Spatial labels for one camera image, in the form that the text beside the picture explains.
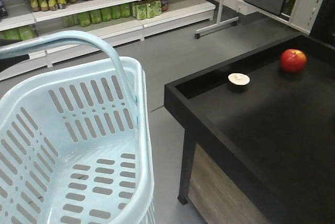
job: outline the gray floor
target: gray floor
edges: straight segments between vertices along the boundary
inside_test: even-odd
[[[266,18],[194,39],[195,30],[210,23],[197,23],[117,48],[119,55],[138,59],[146,72],[157,224],[204,223],[191,204],[182,206],[177,201],[184,132],[163,107],[164,84],[295,32]],[[91,54],[1,81],[0,97],[32,75],[102,58],[105,56],[101,53]]]

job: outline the shopping basket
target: shopping basket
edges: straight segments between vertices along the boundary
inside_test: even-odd
[[[0,223],[152,224],[140,63],[81,31],[0,47],[0,59],[64,44],[110,58],[36,75],[0,100]]]

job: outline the apple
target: apple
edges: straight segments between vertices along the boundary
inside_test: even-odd
[[[281,55],[281,67],[286,72],[299,72],[307,62],[306,55],[301,50],[288,49]]]

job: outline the black table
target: black table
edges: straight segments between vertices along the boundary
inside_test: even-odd
[[[280,68],[289,48],[299,73]],[[335,223],[335,48],[296,34],[166,84],[164,106],[185,129],[182,204],[198,143],[272,223]]]

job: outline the basket handle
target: basket handle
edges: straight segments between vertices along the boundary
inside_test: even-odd
[[[118,53],[109,43],[91,33],[78,30],[67,30],[9,44],[0,47],[0,59],[12,58],[18,55],[68,44],[84,44],[98,48],[106,53],[111,58],[112,63],[115,66],[116,73],[119,77],[120,88],[124,91],[126,101],[129,102],[130,105],[137,105],[137,98],[132,92],[132,88],[127,80],[126,73],[122,67]]]

